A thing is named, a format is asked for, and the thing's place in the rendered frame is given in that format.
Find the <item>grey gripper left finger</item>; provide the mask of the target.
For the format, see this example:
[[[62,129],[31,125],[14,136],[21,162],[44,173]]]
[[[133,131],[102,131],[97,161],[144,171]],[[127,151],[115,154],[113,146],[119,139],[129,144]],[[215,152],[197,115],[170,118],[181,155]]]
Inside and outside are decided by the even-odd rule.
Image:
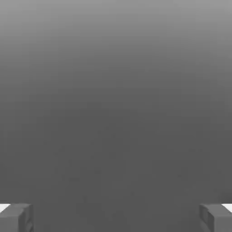
[[[0,232],[34,232],[33,205],[0,203]]]

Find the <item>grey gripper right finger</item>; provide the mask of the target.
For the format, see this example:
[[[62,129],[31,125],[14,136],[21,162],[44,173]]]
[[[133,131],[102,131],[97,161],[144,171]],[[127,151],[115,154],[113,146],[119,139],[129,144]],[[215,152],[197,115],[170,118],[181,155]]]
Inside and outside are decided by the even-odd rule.
[[[232,232],[232,203],[200,204],[202,232]]]

